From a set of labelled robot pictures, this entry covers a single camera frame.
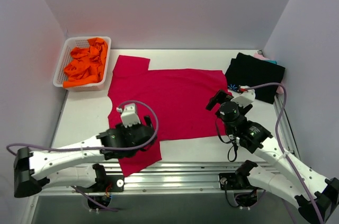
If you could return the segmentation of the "crimson red t-shirt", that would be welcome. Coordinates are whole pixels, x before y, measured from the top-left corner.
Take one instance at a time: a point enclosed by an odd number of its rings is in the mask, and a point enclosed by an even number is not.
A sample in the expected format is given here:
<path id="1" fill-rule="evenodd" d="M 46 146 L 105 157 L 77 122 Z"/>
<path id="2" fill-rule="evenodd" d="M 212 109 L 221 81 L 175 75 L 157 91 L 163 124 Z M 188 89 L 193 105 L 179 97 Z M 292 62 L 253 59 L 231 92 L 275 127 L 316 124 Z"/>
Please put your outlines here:
<path id="1" fill-rule="evenodd" d="M 124 176 L 137 173 L 161 160 L 160 142 L 212 137 L 217 135 L 215 112 L 206 110 L 210 99 L 227 81 L 221 70 L 166 69 L 150 70 L 150 59 L 120 55 L 113 69 L 108 97 L 112 111 L 109 126 L 121 119 L 116 111 L 127 100 L 146 103 L 159 121 L 157 140 L 146 152 L 119 160 Z"/>

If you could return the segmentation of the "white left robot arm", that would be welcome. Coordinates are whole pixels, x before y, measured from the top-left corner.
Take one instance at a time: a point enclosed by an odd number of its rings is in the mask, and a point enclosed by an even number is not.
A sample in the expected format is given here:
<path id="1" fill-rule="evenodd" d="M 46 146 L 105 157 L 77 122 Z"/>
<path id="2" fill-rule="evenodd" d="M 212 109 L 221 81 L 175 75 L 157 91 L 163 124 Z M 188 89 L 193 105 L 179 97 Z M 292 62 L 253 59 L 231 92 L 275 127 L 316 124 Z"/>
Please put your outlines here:
<path id="1" fill-rule="evenodd" d="M 17 150 L 14 169 L 14 197 L 25 198 L 43 189 L 57 186 L 76 186 L 91 192 L 101 192 L 109 184 L 104 160 L 133 157 L 152 145 L 158 124 L 149 116 L 145 124 L 114 128 L 94 135 L 65 148 L 33 151 L 30 146 Z"/>

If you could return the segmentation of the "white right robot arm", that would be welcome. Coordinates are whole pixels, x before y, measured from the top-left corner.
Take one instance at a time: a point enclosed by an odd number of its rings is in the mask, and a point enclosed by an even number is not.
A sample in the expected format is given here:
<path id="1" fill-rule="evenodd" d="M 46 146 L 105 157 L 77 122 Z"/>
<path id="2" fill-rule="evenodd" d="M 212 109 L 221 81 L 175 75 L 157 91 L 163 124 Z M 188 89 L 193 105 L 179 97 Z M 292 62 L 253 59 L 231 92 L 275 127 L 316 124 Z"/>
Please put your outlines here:
<path id="1" fill-rule="evenodd" d="M 235 171 L 232 182 L 241 189 L 263 189 L 280 197 L 309 223 L 326 223 L 338 207 L 338 178 L 327 178 L 308 167 L 282 146 L 277 135 L 248 120 L 245 115 L 254 99 L 254 90 L 246 87 L 237 97 L 219 90 L 206 106 L 211 111 L 219 105 L 216 117 L 224 124 L 228 144 L 246 149 L 278 171 L 273 174 L 246 160 Z"/>

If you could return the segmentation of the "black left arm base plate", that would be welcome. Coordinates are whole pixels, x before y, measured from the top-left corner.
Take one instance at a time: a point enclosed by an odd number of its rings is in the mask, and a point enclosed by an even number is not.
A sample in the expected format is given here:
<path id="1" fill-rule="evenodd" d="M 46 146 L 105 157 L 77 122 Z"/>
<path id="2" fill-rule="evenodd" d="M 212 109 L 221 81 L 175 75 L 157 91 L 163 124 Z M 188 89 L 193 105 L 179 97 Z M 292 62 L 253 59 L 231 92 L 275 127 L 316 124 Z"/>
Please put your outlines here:
<path id="1" fill-rule="evenodd" d="M 81 186 L 76 186 L 76 188 L 85 193 L 123 192 L 124 176 L 120 174 L 108 175 L 102 183 L 97 182 L 88 188 Z"/>

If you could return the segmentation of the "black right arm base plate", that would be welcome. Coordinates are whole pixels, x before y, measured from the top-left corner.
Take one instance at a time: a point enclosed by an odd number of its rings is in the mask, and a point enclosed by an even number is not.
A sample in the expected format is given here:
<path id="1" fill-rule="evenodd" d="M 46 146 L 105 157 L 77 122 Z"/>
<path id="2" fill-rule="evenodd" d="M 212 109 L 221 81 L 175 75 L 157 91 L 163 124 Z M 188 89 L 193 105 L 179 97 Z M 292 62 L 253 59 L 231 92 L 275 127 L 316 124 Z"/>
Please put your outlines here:
<path id="1" fill-rule="evenodd" d="M 221 190 L 253 190 L 246 178 L 235 173 L 219 173 L 219 186 Z"/>

